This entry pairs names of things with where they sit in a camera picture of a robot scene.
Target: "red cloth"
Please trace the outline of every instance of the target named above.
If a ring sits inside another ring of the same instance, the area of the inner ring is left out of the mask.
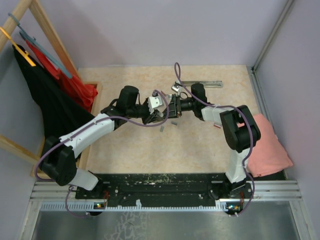
[[[91,84],[83,84],[77,76],[72,75],[72,78],[69,79],[60,68],[56,69],[39,49],[27,40],[26,44],[34,52],[42,66],[54,77],[60,89],[77,104],[90,112],[95,96],[98,94],[97,89]]]

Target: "pink towel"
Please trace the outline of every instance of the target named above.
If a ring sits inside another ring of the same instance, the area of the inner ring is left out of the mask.
[[[262,177],[293,166],[270,122],[262,114],[253,118],[260,129],[261,139],[256,142],[248,160],[247,168],[252,175]]]

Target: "beige floor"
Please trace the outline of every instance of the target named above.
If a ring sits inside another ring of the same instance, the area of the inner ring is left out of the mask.
[[[125,85],[137,87],[144,101],[154,89],[173,93],[171,85],[176,80],[173,66],[81,68],[79,73],[84,81],[103,83],[101,109],[116,99]],[[222,80],[223,88],[206,88],[209,102],[245,104],[253,115],[258,113],[245,65],[181,66],[181,79]],[[86,169],[94,173],[225,172],[230,149],[223,130],[198,120],[192,112],[182,113],[177,122],[175,126],[168,120],[163,132],[160,126],[124,124],[92,144]]]

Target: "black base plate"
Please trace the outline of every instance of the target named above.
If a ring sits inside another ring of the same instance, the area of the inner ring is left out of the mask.
[[[108,192],[109,207],[214,207],[215,196],[228,198],[224,192],[224,173],[165,173],[165,174],[96,174],[103,181],[99,192],[78,187],[76,199],[103,199]],[[249,198],[251,185],[243,188]]]

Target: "wooden rack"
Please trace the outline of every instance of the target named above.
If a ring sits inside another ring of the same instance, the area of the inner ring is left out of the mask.
[[[61,62],[65,66],[65,68],[73,75],[80,78],[77,68],[70,58],[65,46],[63,45],[60,37],[58,36],[53,24],[48,18],[48,15],[46,11],[44,10],[42,4],[40,3],[40,0],[20,0],[19,3],[16,5],[15,9],[11,12],[12,15],[16,17],[19,21],[27,11],[27,9],[30,9],[31,13],[33,14],[34,18],[38,22],[39,26],[41,27],[42,31],[48,38],[49,42],[51,43],[53,49],[57,53],[58,57],[60,58]],[[17,26],[17,23],[11,18],[8,17],[8,19],[5,21],[2,28],[11,35],[13,31],[15,30]],[[0,52],[4,48],[6,42],[8,41],[8,38],[1,32],[0,33]],[[86,82],[86,84],[92,84],[97,88],[98,93],[102,92],[102,84],[100,82]],[[98,94],[98,96],[95,98],[91,113],[96,116],[99,113],[99,99],[101,94]],[[20,146],[19,144],[11,141],[7,137],[0,135],[0,148],[5,149],[6,151],[16,155],[17,157],[35,165],[41,156],[42,148],[44,145],[44,138],[40,147],[40,150],[38,154],[33,154],[32,152],[28,151],[24,147]],[[78,167],[85,169],[87,158],[89,155],[90,147],[85,149],[82,152],[80,161],[78,161]],[[46,175],[42,172],[39,174],[40,177],[45,178]]]

